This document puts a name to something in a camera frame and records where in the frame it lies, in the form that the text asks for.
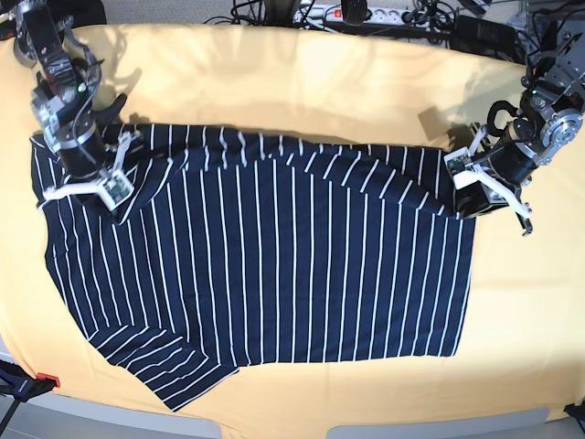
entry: shirt sleeve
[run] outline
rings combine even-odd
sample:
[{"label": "shirt sleeve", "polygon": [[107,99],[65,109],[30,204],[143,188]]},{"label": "shirt sleeve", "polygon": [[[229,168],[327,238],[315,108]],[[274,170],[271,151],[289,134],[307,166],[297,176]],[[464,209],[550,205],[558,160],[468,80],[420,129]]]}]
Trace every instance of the shirt sleeve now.
[{"label": "shirt sleeve", "polygon": [[238,371],[218,364],[166,329],[108,327],[89,342],[113,366],[130,371],[176,412]]}]

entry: fabric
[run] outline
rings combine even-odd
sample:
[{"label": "fabric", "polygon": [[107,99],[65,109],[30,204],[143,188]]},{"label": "fabric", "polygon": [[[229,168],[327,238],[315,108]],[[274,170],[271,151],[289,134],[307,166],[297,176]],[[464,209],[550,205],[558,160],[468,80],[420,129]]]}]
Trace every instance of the fabric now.
[{"label": "fabric", "polygon": [[33,188],[84,337],[169,408],[240,366],[454,355],[475,221],[452,213],[441,151],[176,125],[106,143],[124,129],[145,143],[114,222],[43,199],[67,176],[40,135]]},{"label": "fabric", "polygon": [[[228,124],[316,142],[446,149],[461,142],[458,127],[485,121],[494,101],[517,104],[525,73],[450,50],[293,29],[106,26],[78,35],[105,59],[103,102],[129,94],[127,123]],[[31,190],[34,85],[11,42],[0,43],[0,92],[9,102],[0,106],[2,338],[27,373],[59,376],[59,395],[173,415],[87,342],[47,271],[47,222]],[[563,416],[585,395],[584,136],[524,189],[530,237],[506,209],[477,220],[455,356],[241,368],[175,414],[212,420],[229,439],[323,439],[338,425],[540,407],[549,419]]]}]

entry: yellow tablecloth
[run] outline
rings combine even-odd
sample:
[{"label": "yellow tablecloth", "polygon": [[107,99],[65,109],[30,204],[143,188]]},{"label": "yellow tablecloth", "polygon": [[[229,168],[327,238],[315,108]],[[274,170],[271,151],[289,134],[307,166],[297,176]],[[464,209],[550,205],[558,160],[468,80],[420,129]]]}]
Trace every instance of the yellow tablecloth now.
[{"label": "yellow tablecloth", "polygon": [[[523,70],[500,61],[374,38],[278,28],[88,27],[104,58],[101,100],[126,91],[127,122],[229,124],[360,143],[448,147],[457,126],[517,102]],[[43,258],[30,146],[31,72],[0,44],[0,333],[57,393],[170,413],[82,337]],[[323,439],[337,425],[422,423],[549,407],[585,394],[585,131],[525,197],[535,233],[511,211],[481,218],[463,339],[452,359],[402,358],[243,368],[179,415],[224,438]]]}]

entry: robotic arm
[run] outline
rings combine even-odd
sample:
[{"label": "robotic arm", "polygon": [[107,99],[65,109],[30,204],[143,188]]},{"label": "robotic arm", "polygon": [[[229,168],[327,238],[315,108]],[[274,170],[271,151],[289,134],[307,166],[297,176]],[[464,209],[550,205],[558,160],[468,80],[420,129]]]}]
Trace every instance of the robotic arm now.
[{"label": "robotic arm", "polygon": [[[582,126],[585,112],[585,34],[569,37],[555,50],[541,52],[529,65],[519,108],[495,102],[486,126],[472,125],[470,147],[444,157],[455,188],[455,208],[472,218],[510,206],[525,230],[532,231],[532,210],[520,199],[522,187],[539,167],[571,142]],[[505,128],[495,117],[508,112],[513,120]],[[498,140],[490,144],[486,135]]]},{"label": "robotic arm", "polygon": [[[101,83],[101,63],[73,35],[71,17],[53,22],[46,0],[21,1],[5,19],[16,21],[14,51],[18,61],[31,69],[37,63],[40,66],[31,108],[48,148],[59,156],[69,174],[68,184],[47,191],[45,200],[97,195],[114,211],[133,193],[122,163],[130,143],[140,135],[125,134],[117,145],[105,145],[97,123],[115,119],[126,96],[118,96],[107,109],[91,108]],[[65,38],[83,58],[69,57],[63,48]]]},{"label": "robotic arm", "polygon": [[[126,133],[117,145],[105,145],[97,123],[116,118],[126,97],[118,96],[111,107],[99,112],[91,108],[101,82],[101,64],[75,38],[71,19],[54,24],[46,0],[22,0],[4,19],[16,21],[18,60],[29,68],[40,64],[32,110],[48,147],[69,173],[68,183],[47,191],[45,199],[90,194],[99,196],[109,211],[115,211],[133,193],[122,164],[131,142],[140,140],[141,135]],[[63,48],[65,38],[83,52],[83,59],[69,57]],[[472,125],[472,144],[444,157],[456,189],[455,209],[462,218],[510,206],[525,235],[532,231],[532,211],[521,200],[522,187],[581,128],[585,112],[584,54],[585,34],[565,39],[555,50],[540,52],[534,65],[528,62],[519,108],[509,102],[495,102],[487,124]],[[513,118],[504,128],[495,125],[501,111]],[[488,134],[496,140],[490,142]]]}]

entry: striped shirt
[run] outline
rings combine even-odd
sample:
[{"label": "striped shirt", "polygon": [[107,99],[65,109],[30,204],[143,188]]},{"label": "striped shirt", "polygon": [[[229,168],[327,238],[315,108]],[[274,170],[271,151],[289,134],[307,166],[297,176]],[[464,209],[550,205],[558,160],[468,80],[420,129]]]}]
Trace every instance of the striped shirt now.
[{"label": "striped shirt", "polygon": [[[46,263],[83,335],[179,410],[240,366],[451,356],[473,220],[441,151],[140,125],[114,219],[33,137]],[[114,144],[124,125],[104,129]]]}]

